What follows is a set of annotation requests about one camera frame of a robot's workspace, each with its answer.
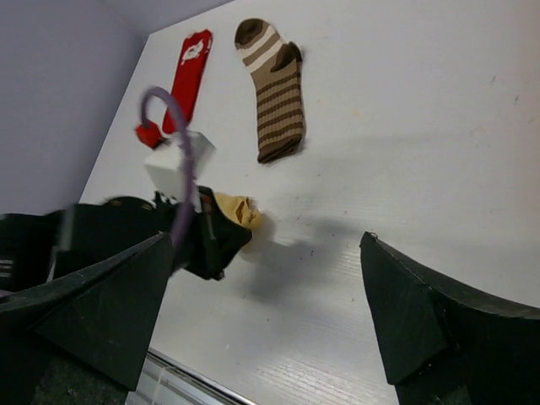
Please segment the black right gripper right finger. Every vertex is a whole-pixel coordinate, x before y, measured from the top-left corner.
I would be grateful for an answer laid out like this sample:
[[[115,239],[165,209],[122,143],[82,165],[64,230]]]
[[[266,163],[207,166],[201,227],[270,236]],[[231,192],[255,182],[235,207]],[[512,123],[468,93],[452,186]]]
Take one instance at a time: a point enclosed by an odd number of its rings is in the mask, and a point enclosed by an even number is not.
[[[539,310],[485,293],[364,233],[364,289],[401,404],[537,404]]]

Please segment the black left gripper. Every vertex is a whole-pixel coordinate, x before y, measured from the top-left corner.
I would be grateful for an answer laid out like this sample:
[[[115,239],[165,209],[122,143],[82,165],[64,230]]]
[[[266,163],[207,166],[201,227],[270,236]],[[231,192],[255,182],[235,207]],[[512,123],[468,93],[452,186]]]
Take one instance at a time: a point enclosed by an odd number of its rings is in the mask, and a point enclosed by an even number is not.
[[[77,203],[45,215],[1,217],[1,291],[37,287],[117,255],[151,237],[173,246],[172,272],[187,270],[220,280],[252,232],[229,219],[216,194],[201,186],[199,207],[156,192],[153,201],[112,197],[102,204]]]

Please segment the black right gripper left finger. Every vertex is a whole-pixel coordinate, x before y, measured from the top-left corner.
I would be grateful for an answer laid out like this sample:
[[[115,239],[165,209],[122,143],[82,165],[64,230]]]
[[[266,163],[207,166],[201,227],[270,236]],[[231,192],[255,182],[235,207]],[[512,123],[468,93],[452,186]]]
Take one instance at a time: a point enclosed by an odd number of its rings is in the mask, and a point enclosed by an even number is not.
[[[2,391],[32,391],[55,357],[134,390],[172,259],[170,237],[156,235],[102,262],[3,297]]]

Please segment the yellow sock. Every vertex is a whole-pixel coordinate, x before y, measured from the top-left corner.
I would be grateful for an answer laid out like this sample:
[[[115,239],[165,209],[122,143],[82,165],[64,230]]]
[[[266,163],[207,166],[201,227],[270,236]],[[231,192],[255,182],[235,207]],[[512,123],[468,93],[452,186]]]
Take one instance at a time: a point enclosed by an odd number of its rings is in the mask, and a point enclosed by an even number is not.
[[[260,234],[264,222],[262,212],[250,197],[233,196],[222,192],[215,192],[214,197],[227,219],[251,232],[251,241],[244,247],[244,250],[247,250]]]

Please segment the brown striped sock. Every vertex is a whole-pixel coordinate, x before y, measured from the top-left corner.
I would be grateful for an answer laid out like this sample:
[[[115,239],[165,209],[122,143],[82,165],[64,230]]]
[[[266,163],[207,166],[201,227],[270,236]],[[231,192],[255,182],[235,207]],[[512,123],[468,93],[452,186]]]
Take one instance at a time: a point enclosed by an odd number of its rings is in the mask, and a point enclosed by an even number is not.
[[[267,165],[296,154],[305,136],[300,48],[267,21],[253,18],[238,25],[235,49],[255,88],[257,162]]]

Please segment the red sock with white pattern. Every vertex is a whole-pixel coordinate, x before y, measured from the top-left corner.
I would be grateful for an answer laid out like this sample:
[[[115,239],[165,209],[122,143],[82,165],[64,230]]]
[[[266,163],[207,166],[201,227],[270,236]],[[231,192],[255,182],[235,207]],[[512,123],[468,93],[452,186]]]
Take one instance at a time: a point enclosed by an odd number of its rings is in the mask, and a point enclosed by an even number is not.
[[[182,44],[170,94],[181,108],[186,125],[193,117],[213,34],[203,30],[189,35]]]

